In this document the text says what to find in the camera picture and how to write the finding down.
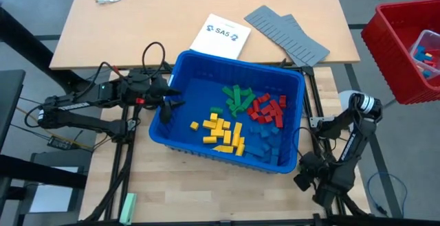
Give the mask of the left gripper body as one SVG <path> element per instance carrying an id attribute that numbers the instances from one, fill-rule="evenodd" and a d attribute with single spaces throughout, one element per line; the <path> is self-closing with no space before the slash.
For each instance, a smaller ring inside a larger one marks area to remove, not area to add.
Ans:
<path id="1" fill-rule="evenodd" d="M 118 96 L 127 106 L 160 106 L 168 83 L 161 74 L 149 78 L 146 74 L 131 74 L 118 86 Z"/>

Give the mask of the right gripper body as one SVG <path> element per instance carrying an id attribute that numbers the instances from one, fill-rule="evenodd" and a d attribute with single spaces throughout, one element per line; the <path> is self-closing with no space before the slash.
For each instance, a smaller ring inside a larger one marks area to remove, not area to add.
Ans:
<path id="1" fill-rule="evenodd" d="M 354 158 L 335 161 L 307 152 L 299 161 L 298 187 L 306 191 L 311 185 L 316 188 L 315 179 L 325 185 L 333 186 L 343 192 L 348 192 L 354 185 Z"/>

